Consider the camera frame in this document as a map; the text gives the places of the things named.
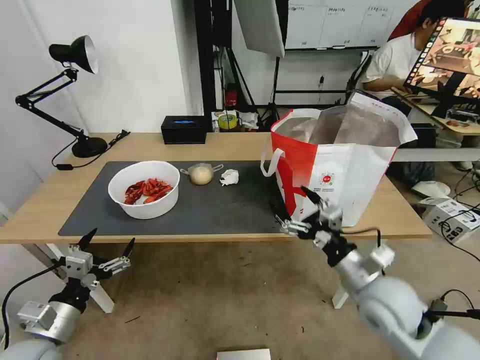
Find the lamp shade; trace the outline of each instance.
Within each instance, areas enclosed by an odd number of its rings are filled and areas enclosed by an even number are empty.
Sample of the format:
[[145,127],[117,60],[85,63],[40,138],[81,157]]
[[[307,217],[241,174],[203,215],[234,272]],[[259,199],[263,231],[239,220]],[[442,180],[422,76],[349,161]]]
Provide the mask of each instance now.
[[52,44],[50,56],[60,63],[75,63],[92,74],[99,72],[99,59],[92,39],[88,35],[76,38],[71,45]]

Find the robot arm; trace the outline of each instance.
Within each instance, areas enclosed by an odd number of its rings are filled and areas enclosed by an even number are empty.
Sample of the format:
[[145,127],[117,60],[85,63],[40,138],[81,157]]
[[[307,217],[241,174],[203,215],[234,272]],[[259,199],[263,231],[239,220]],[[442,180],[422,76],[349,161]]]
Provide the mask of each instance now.
[[286,233],[304,240],[327,256],[345,291],[356,302],[358,313],[406,360],[480,359],[480,344],[468,333],[431,316],[415,290],[405,281],[382,276],[395,253],[386,245],[363,257],[341,232],[342,210],[302,187],[317,205],[303,221],[280,220]]
[[0,354],[0,360],[60,360],[58,345],[65,344],[77,325],[77,319],[87,308],[90,292],[101,280],[126,270],[130,266],[135,239],[126,246],[123,254],[107,261],[85,251],[97,229],[83,236],[77,245],[68,248],[68,254],[59,260],[67,274],[63,290],[53,295],[48,304],[27,302],[17,313],[26,333],[33,340],[21,341]]

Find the white shoe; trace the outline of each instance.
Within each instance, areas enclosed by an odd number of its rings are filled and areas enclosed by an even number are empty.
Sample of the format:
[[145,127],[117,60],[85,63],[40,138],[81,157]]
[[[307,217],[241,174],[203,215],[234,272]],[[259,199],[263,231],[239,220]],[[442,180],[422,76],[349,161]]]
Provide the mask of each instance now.
[[467,172],[474,168],[471,161],[454,161],[452,165],[460,171]]
[[449,198],[450,187],[440,181],[420,181],[411,188],[414,193],[428,198]]

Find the white bowl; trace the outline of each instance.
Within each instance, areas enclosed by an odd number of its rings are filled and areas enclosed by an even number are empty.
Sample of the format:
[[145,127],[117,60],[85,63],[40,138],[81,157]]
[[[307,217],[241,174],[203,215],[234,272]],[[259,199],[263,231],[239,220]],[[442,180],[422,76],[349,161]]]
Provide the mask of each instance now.
[[[163,180],[173,189],[157,201],[138,205],[125,204],[127,188],[148,178]],[[153,219],[165,214],[175,206],[179,199],[179,182],[180,171],[172,164],[165,161],[142,161],[117,172],[108,184],[108,194],[132,218]]]

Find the crumpled paper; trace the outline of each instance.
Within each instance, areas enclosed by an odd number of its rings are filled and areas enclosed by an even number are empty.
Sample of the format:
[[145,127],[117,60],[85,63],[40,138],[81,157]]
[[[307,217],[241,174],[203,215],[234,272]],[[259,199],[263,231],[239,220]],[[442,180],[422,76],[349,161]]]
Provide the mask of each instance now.
[[220,184],[233,185],[239,182],[239,172],[234,169],[228,169],[220,176]]

